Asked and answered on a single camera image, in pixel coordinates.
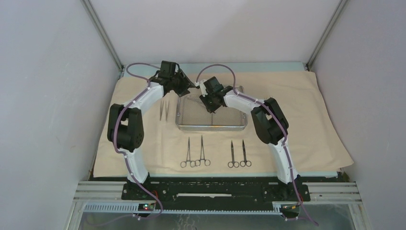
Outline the metal tweezers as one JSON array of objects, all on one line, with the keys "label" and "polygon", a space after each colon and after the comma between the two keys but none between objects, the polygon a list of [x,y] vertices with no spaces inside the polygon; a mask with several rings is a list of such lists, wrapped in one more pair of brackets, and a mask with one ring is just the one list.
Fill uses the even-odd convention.
[{"label": "metal tweezers", "polygon": [[162,120],[162,117],[165,114],[167,114],[166,112],[166,106],[167,106],[167,102],[166,101],[161,101],[160,102],[160,116],[159,116],[159,120]]}]

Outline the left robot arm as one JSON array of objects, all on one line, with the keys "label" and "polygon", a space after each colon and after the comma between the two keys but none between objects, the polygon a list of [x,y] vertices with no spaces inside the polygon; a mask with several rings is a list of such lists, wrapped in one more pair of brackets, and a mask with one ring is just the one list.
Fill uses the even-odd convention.
[{"label": "left robot arm", "polygon": [[124,157],[128,180],[136,183],[133,194],[142,200],[151,195],[151,186],[145,183],[149,172],[140,152],[145,136],[143,115],[170,91],[184,96],[195,87],[180,65],[170,61],[162,61],[156,73],[146,81],[146,86],[135,98],[124,104],[111,105],[107,126],[108,140]]}]

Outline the beige cloth wrap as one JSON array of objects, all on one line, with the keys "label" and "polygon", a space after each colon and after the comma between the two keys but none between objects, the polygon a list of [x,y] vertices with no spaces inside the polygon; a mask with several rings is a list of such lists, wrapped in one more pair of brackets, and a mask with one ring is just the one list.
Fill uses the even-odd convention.
[{"label": "beige cloth wrap", "polygon": [[[353,164],[329,118],[316,76],[307,71],[218,73],[255,100],[274,98],[289,127],[287,145],[300,175],[327,175]],[[127,176],[145,167],[160,177],[275,176],[276,159],[257,136],[252,120],[241,131],[186,131],[175,123],[178,96],[170,92],[143,112],[141,146],[128,151],[107,138],[104,127],[95,177]]]}]

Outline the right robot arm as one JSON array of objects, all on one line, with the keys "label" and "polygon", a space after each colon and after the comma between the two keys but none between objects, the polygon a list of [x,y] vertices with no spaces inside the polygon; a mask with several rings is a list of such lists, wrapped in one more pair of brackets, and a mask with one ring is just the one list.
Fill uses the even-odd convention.
[{"label": "right robot arm", "polygon": [[289,123],[274,98],[260,100],[252,98],[232,86],[224,87],[216,77],[196,83],[201,90],[201,101],[210,113],[221,106],[237,109],[250,114],[258,138],[269,146],[277,165],[279,196],[284,200],[293,199],[298,189],[293,183],[298,176],[288,147]]}]

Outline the metal surgical instrument tray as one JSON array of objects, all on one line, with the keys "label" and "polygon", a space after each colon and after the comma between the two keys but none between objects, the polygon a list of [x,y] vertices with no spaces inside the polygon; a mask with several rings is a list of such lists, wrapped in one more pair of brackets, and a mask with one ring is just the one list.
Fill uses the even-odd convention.
[{"label": "metal surgical instrument tray", "polygon": [[183,131],[242,131],[247,115],[237,109],[221,106],[210,113],[198,95],[186,95],[177,101],[175,124]]}]

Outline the metal hemostat clamp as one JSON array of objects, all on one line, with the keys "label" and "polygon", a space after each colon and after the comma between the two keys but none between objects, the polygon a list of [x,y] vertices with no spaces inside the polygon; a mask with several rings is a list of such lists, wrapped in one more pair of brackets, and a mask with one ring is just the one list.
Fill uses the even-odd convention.
[{"label": "metal hemostat clamp", "polygon": [[194,161],[195,166],[199,167],[201,164],[204,166],[210,166],[211,161],[205,157],[205,151],[204,151],[204,144],[203,144],[203,136],[201,135],[201,148],[200,148],[200,156],[199,159]]},{"label": "metal hemostat clamp", "polygon": [[188,143],[187,143],[186,159],[185,159],[184,161],[181,161],[181,162],[180,162],[180,167],[181,167],[181,168],[186,168],[188,165],[189,165],[191,168],[196,167],[196,162],[191,160],[190,138],[188,138]]}]

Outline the metal surgical scissors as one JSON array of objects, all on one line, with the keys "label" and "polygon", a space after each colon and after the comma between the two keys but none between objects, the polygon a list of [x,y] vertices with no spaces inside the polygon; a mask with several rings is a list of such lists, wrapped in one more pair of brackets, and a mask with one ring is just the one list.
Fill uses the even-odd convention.
[{"label": "metal surgical scissors", "polygon": [[242,152],[243,152],[243,160],[240,161],[240,166],[241,167],[251,167],[252,162],[247,159],[246,145],[245,145],[244,140],[242,140]]}]

